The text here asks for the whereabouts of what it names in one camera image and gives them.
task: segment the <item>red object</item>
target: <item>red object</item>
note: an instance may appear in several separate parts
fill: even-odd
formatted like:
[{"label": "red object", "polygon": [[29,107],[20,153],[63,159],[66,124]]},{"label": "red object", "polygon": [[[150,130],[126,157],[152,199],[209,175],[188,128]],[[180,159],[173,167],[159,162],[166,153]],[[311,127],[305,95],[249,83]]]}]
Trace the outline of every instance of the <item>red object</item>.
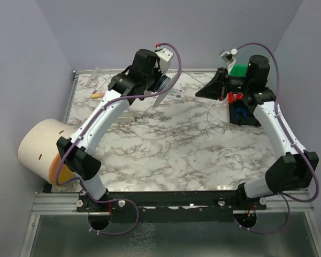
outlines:
[{"label": "red object", "polygon": [[241,100],[243,95],[241,93],[228,93],[228,103],[233,103],[237,100]]}]

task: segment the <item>gray wall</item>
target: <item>gray wall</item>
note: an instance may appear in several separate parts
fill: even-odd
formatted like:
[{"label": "gray wall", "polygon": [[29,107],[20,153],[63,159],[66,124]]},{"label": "gray wall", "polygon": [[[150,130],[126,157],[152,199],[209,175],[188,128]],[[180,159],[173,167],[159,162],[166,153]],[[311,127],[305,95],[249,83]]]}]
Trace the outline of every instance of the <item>gray wall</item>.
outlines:
[{"label": "gray wall", "polygon": [[[319,155],[316,172],[321,185],[321,0],[303,1],[275,56],[281,108],[297,138]],[[321,232],[321,191],[314,205]]]},{"label": "gray wall", "polygon": [[[302,0],[36,0],[74,70],[123,68],[140,48],[173,43],[183,68],[217,68],[221,49],[276,48]],[[252,48],[238,60],[247,62]]]},{"label": "gray wall", "polygon": [[0,256],[18,256],[42,180],[18,146],[38,122],[61,119],[72,70],[33,0],[0,0]]}]

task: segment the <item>metal frame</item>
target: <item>metal frame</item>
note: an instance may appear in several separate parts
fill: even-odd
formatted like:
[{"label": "metal frame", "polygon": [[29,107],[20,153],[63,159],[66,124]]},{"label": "metal frame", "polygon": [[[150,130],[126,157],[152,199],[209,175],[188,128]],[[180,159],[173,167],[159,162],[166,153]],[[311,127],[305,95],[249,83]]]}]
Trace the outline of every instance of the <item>metal frame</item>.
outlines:
[{"label": "metal frame", "polygon": [[[99,74],[112,74],[123,71],[122,69],[110,69],[110,70],[98,70]],[[184,72],[191,73],[203,73],[203,72],[216,72],[215,69],[184,69]],[[78,83],[78,77],[80,74],[91,74],[92,70],[84,71],[74,71],[74,80],[71,88],[70,98],[67,104],[65,116],[63,119],[64,123],[67,123],[70,110],[72,106],[72,101],[74,98],[75,90]],[[305,191],[291,191],[291,195],[298,197],[309,197],[307,190]],[[27,231],[25,234],[24,242],[21,248],[20,257],[30,256],[34,239],[37,233],[37,228],[41,215],[109,215],[108,212],[88,212],[88,213],[78,213],[76,211],[76,203],[78,201],[78,193],[36,193],[33,202],[30,219],[28,222]],[[283,213],[287,212],[287,207],[284,200],[279,196],[272,196],[266,198],[266,210],[258,210],[258,213]],[[315,220],[313,213],[314,207],[310,203],[300,203],[288,199],[291,212],[305,212],[307,223],[311,231],[312,237],[314,239],[315,247],[319,256],[321,256],[321,235]],[[247,211],[235,210],[234,214],[241,214]]]}]

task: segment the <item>marble tabletop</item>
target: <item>marble tabletop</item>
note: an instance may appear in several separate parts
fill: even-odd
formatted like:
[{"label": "marble tabletop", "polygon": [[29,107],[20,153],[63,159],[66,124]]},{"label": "marble tabletop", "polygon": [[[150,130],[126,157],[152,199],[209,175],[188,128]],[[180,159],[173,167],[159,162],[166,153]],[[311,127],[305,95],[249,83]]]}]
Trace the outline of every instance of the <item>marble tabletop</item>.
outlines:
[{"label": "marble tabletop", "polygon": [[[217,133],[207,126],[213,100],[195,97],[214,73],[183,72],[175,88],[184,97],[168,97],[153,108],[155,98],[136,100],[129,111],[135,123],[113,124],[99,143],[95,157],[102,162],[101,179],[110,191],[230,190],[265,175],[275,162],[272,146],[261,127],[228,122],[226,101],[209,112],[209,122],[225,129]],[[114,74],[103,74],[86,87],[90,74],[78,78],[68,124],[74,128],[92,113]],[[78,191],[75,183],[54,191]]]}]

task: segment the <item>white marble surface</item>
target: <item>white marble surface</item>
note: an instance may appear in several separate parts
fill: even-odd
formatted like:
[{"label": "white marble surface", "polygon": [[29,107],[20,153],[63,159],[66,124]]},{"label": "white marble surface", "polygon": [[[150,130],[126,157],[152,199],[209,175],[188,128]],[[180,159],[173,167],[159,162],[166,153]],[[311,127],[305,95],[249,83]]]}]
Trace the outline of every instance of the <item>white marble surface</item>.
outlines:
[{"label": "white marble surface", "polygon": [[[101,75],[85,87],[89,74],[81,74],[68,124],[86,120],[100,99],[92,91],[111,75]],[[213,100],[195,93],[213,73],[182,73],[175,85],[184,90],[181,101],[166,98],[153,108],[154,98],[136,100],[129,108],[135,123],[113,124],[102,138],[95,157],[102,162],[100,175],[110,191],[228,190],[259,178],[275,162],[270,142],[261,128],[228,123],[227,102],[217,102],[209,113],[211,123],[224,134],[208,130],[207,112]],[[77,191],[78,184],[56,191]]]}]

